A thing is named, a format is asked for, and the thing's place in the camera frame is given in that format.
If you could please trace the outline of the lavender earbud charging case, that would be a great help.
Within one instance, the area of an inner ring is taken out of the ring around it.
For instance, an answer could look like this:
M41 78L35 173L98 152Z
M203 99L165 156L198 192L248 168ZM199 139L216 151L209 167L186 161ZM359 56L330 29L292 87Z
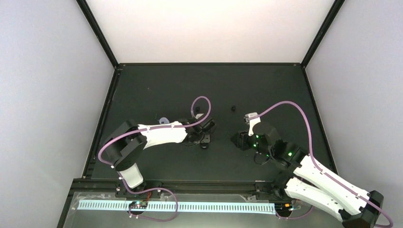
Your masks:
M159 119L159 124L169 124L170 121L166 117L161 117Z

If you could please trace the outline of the black charging case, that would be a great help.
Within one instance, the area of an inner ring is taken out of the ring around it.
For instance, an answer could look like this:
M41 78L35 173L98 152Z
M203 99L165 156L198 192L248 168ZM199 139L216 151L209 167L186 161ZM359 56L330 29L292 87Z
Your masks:
M209 143L208 143L208 142L200 143L200 147L201 147L203 150L206 150L206 149L208 149L208 147L209 147Z

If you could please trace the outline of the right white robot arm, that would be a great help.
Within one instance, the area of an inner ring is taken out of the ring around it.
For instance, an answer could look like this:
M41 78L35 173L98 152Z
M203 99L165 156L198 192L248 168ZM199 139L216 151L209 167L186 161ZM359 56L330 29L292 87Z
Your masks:
M384 197L366 191L337 176L295 143L281 139L267 122L251 123L249 129L230 139L237 148L265 155L280 170L270 185L277 199L286 196L305 201L339 220L345 228L373 228Z

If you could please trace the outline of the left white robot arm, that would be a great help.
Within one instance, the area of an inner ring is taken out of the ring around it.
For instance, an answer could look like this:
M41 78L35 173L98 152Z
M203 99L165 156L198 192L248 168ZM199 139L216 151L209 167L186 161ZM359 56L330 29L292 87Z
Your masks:
M98 158L102 160L103 154L106 154L108 159L105 163L118 173L129 188L134 189L144 181L137 159L145 149L167 143L185 146L200 144L205 148L210 143L210 134L215 126L213 119L200 114L159 125L137 124L129 120L105 141Z

